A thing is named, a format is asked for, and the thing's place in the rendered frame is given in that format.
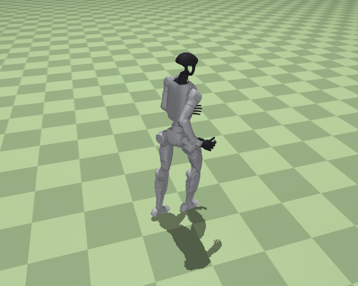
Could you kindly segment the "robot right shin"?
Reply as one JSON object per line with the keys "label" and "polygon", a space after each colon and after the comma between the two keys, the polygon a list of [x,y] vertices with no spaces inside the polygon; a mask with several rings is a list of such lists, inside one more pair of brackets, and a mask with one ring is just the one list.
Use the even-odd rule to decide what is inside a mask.
{"label": "robot right shin", "polygon": [[186,179],[186,203],[188,206],[192,204],[192,199],[198,188],[199,181],[200,181],[199,172],[194,172],[191,176],[191,180],[189,180],[188,178]]}

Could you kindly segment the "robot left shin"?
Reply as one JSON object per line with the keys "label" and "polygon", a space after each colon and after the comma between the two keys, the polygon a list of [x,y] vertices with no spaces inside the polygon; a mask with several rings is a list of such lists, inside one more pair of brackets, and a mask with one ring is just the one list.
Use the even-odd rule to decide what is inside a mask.
{"label": "robot left shin", "polygon": [[[155,175],[158,169],[156,170]],[[157,177],[155,178],[156,208],[158,206],[159,210],[162,209],[163,199],[166,193],[167,185],[168,185],[168,178],[164,181],[159,180]]]}

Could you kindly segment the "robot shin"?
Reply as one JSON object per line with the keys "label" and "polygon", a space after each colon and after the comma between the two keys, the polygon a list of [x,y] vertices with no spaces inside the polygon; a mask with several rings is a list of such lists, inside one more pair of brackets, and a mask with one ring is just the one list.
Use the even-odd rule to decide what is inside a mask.
{"label": "robot shin", "polygon": [[188,178],[186,179],[186,203],[188,206],[192,204],[192,199],[198,188],[199,181],[200,181],[199,172],[194,172],[191,176],[191,180],[189,180]]}
{"label": "robot shin", "polygon": [[[158,169],[156,170],[155,175]],[[163,199],[166,193],[167,185],[168,185],[168,178],[164,181],[159,180],[157,177],[155,178],[156,208],[158,206],[159,210],[162,209]]]}

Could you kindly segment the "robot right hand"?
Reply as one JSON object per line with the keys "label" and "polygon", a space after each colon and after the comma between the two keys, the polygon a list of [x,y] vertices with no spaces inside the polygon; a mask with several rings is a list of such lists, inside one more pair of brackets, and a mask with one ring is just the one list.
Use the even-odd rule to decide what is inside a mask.
{"label": "robot right hand", "polygon": [[[205,150],[211,151],[214,148],[215,144],[217,143],[215,137],[211,138],[210,140],[204,140],[202,138],[198,138],[199,140],[203,141],[201,148],[203,147]],[[214,142],[212,142],[214,140]]]}

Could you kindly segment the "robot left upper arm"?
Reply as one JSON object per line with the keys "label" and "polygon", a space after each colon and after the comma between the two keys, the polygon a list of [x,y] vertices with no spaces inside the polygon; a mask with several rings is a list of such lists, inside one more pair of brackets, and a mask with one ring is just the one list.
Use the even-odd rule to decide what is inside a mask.
{"label": "robot left upper arm", "polygon": [[167,111],[166,103],[167,103],[168,83],[172,77],[173,76],[167,76],[163,80],[164,87],[163,87],[163,93],[162,93],[161,109],[163,109],[165,111]]}

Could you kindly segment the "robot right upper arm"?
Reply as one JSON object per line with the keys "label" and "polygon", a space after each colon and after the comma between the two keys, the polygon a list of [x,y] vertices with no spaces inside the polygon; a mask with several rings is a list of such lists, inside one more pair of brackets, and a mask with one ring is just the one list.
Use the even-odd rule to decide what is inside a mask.
{"label": "robot right upper arm", "polygon": [[184,106],[182,113],[178,119],[178,125],[183,128],[183,121],[189,119],[189,116],[194,112],[197,104],[201,101],[202,95],[194,87],[191,87],[187,94],[187,102]]}

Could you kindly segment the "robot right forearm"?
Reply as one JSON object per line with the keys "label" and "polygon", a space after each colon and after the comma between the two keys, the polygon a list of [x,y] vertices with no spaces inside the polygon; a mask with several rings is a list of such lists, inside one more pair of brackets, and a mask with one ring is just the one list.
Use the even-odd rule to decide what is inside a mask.
{"label": "robot right forearm", "polygon": [[195,137],[195,134],[193,132],[191,123],[189,119],[185,119],[183,121],[183,135],[186,136],[186,138],[188,139],[189,143],[192,145],[196,145],[198,147],[201,147],[201,145],[203,144],[203,141],[199,140],[197,137]]}

